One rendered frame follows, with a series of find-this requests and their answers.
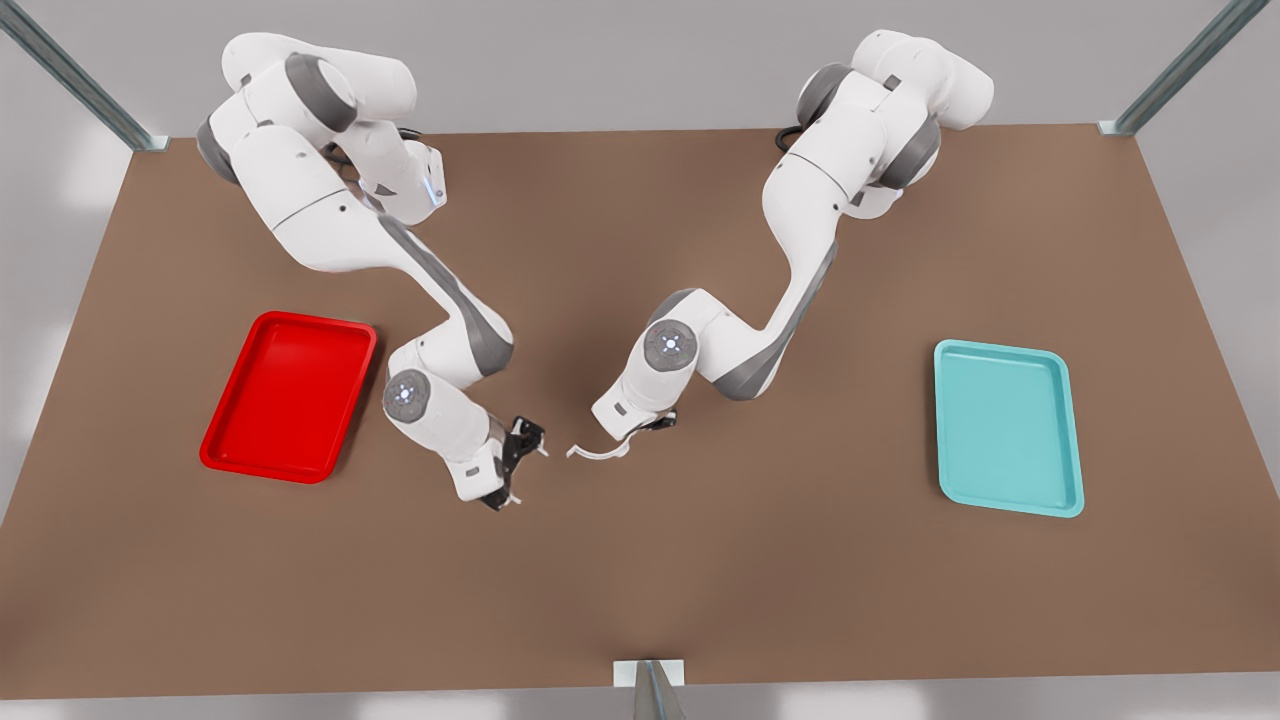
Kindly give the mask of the red rectangular tray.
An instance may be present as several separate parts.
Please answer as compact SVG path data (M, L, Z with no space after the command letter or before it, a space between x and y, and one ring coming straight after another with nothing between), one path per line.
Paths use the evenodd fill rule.
M269 311L250 328L198 456L301 484L334 470L378 345L365 323Z

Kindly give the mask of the teal rectangular tray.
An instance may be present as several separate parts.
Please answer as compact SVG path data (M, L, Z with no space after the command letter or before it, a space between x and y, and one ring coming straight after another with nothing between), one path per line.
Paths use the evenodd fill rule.
M1085 496L1066 363L1038 348L943 340L933 364L942 492L975 507L1079 516Z

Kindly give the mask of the silver frame post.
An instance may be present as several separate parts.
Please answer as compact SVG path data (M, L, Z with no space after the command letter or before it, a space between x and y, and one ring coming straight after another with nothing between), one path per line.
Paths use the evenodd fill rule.
M1101 120L1106 137L1134 137L1222 51L1272 0L1228 0L1210 23L1114 120Z
M164 152L170 138L141 126L17 0L0 0L0 29L133 152Z
M634 691L632 720L687 720L676 689L685 685L682 659L616 660L613 687Z

